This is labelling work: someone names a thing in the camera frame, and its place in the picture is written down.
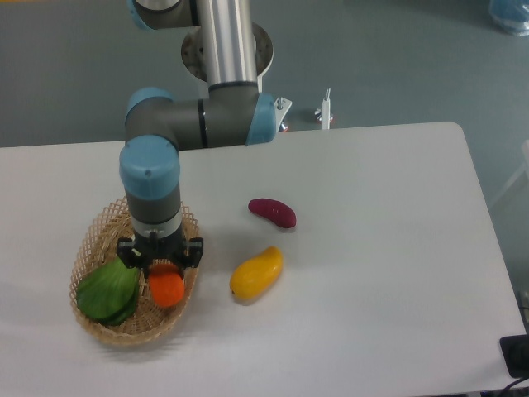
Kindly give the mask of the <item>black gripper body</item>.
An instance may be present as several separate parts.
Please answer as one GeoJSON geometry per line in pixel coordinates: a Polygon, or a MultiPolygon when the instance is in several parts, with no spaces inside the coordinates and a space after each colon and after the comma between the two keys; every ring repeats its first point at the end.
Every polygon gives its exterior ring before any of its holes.
{"type": "Polygon", "coordinates": [[[178,265],[187,265],[188,258],[185,254],[185,239],[178,230],[167,237],[155,236],[154,239],[135,233],[134,255],[135,265],[149,265],[155,259],[167,259],[178,265]]]}

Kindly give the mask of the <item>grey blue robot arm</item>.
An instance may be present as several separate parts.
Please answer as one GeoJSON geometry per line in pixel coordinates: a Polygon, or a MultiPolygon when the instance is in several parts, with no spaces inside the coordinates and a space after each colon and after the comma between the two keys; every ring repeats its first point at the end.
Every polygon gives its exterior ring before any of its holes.
{"type": "Polygon", "coordinates": [[[247,1],[130,1],[127,6],[146,30],[195,26],[201,33],[208,96],[178,102],[159,88],[135,92],[119,156],[134,235],[119,239],[118,257],[143,272],[156,260],[184,271],[198,266],[203,240],[183,234],[179,153],[267,143],[280,120],[273,97],[259,89],[247,1]]]}

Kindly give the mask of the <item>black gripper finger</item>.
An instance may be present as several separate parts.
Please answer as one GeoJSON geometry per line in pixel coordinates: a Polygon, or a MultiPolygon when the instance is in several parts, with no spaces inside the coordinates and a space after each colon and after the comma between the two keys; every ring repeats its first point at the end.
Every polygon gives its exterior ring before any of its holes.
{"type": "Polygon", "coordinates": [[[129,269],[138,269],[147,280],[150,275],[151,252],[144,237],[120,237],[117,240],[117,256],[129,269]]]}
{"type": "Polygon", "coordinates": [[[187,269],[196,269],[203,257],[204,240],[202,237],[183,239],[182,244],[175,252],[175,265],[179,275],[184,279],[187,269]]]}

